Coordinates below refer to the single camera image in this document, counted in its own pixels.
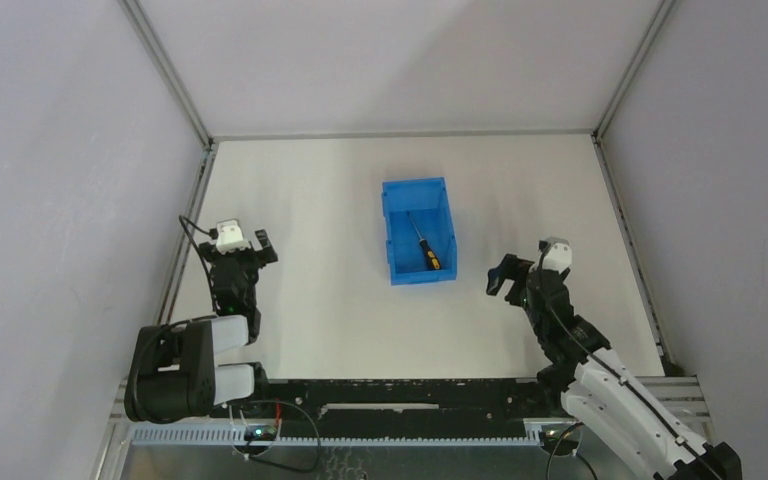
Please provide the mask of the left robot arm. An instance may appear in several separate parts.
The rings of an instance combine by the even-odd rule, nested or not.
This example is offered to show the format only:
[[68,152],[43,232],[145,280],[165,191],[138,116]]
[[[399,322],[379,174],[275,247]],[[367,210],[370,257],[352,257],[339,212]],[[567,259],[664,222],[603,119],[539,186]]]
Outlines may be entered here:
[[255,342],[261,313],[256,285],[260,270],[278,261],[266,230],[255,232],[258,249],[242,238],[218,234],[196,247],[206,268],[213,313],[140,329],[124,407],[135,422],[174,423],[206,416],[228,400],[250,417],[271,407],[271,388],[256,380],[251,364],[220,366],[216,355]]

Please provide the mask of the black yellow screwdriver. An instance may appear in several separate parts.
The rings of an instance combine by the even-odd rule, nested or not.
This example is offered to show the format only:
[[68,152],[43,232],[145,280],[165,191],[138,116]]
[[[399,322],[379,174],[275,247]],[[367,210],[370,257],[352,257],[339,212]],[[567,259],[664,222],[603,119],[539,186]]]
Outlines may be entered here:
[[418,237],[418,244],[420,249],[423,253],[423,258],[426,264],[426,267],[428,270],[434,270],[439,271],[442,269],[441,263],[439,261],[439,258],[437,257],[434,250],[431,248],[428,240],[423,236],[421,233],[418,224],[416,223],[416,220],[414,219],[414,216],[411,212],[407,213],[408,219],[411,222],[411,225]]

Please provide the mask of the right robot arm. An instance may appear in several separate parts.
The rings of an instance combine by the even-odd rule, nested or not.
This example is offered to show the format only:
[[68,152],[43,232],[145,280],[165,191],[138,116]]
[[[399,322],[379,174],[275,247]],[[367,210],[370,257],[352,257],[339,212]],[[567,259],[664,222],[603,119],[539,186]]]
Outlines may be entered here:
[[487,273],[491,296],[511,282],[505,300],[525,312],[549,361],[537,375],[542,410],[574,417],[640,479],[742,478],[728,443],[710,443],[671,413],[576,313],[566,285],[570,264],[570,247],[547,244],[535,261],[507,254]]

